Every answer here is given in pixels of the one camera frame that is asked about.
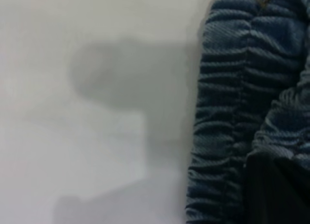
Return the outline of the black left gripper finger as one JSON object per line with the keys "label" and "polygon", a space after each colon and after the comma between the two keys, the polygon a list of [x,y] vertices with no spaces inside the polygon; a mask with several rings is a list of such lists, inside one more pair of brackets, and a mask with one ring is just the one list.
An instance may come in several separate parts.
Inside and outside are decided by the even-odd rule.
{"label": "black left gripper finger", "polygon": [[246,224],[308,224],[310,169],[286,157],[250,154],[243,201]]}

